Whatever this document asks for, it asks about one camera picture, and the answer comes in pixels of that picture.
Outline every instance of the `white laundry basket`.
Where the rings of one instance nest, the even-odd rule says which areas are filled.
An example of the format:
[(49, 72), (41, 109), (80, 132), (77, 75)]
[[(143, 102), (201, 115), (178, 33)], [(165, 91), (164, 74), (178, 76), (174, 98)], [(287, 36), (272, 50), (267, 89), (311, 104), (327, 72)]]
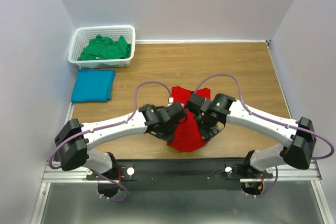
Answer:
[[(98, 34), (118, 40), (122, 35), (130, 43), (131, 56), (127, 59), (115, 60), (78, 60), (84, 47), (89, 44)], [(75, 31), (72, 37), (68, 60), (83, 68), (109, 68), (109, 67), (128, 67), (131, 64), (135, 51), (135, 29), (133, 26), (92, 26), (82, 27)]]

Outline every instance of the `folded red garment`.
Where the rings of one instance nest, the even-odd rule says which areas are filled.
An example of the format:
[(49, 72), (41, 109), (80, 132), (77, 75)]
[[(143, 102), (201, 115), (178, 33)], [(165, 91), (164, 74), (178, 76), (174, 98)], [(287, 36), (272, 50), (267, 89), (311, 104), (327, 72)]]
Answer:
[[(179, 86), (172, 87), (174, 102), (186, 104), (193, 92), (194, 91), (184, 89)], [(197, 94), (210, 99), (210, 89), (208, 88), (199, 89)], [(198, 131), (194, 114), (189, 111), (186, 111), (186, 113), (188, 116), (187, 121), (177, 126), (174, 134), (174, 141), (168, 143), (168, 145), (174, 147), (180, 152), (192, 152), (206, 144), (206, 142), (202, 140), (200, 132)]]

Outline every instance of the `blue towel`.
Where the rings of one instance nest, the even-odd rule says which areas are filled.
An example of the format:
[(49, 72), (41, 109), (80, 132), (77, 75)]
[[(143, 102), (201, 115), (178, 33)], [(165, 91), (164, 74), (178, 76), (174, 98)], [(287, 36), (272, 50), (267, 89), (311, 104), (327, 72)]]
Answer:
[(114, 70), (79, 69), (71, 101), (107, 102), (111, 100)]

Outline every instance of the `green towel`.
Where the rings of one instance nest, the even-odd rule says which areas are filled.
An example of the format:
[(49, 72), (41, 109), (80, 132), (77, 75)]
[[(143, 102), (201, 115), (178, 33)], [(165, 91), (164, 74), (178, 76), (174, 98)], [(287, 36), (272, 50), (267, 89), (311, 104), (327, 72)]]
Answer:
[(120, 36), (118, 41), (113, 41), (111, 38), (97, 35), (95, 39), (90, 40), (78, 60), (126, 59), (130, 56), (131, 44), (127, 43), (124, 36)]

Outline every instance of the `wooden table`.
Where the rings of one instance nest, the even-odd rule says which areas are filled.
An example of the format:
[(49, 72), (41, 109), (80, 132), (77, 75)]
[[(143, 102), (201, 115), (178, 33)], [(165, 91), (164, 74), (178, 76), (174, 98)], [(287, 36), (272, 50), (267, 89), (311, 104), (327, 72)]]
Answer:
[[(260, 110), (288, 117), (270, 55), (264, 43), (234, 44), (147, 44), (137, 45), (131, 66), (115, 68), (112, 100), (107, 103), (76, 104), (72, 118), (81, 123), (102, 121), (133, 110), (135, 87), (143, 81), (162, 81), (169, 87), (193, 90), (206, 77), (215, 73), (231, 73), (241, 82), (244, 101)], [(237, 85), (226, 77), (206, 82), (212, 98), (224, 93), (238, 99)], [(160, 85), (140, 88), (138, 106), (150, 103), (167, 105), (168, 93)], [(276, 142), (240, 126), (226, 128), (204, 147), (182, 153), (149, 134), (120, 138), (97, 147), (112, 152), (116, 158), (177, 157), (245, 157), (253, 149)]]

